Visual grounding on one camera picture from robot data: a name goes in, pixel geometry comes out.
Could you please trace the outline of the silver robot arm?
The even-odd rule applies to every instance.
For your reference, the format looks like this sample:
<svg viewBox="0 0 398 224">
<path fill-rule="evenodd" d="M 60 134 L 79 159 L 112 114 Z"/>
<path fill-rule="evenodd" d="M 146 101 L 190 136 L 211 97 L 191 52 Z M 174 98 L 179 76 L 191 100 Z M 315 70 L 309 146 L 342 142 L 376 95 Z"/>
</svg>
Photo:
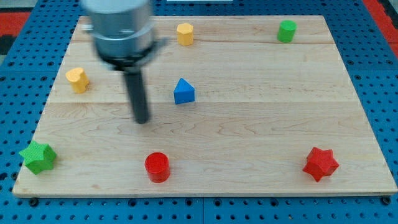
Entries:
<svg viewBox="0 0 398 224">
<path fill-rule="evenodd" d="M 81 0 L 89 33 L 101 60 L 115 70 L 149 63 L 166 38 L 159 38 L 150 0 Z"/>
</svg>

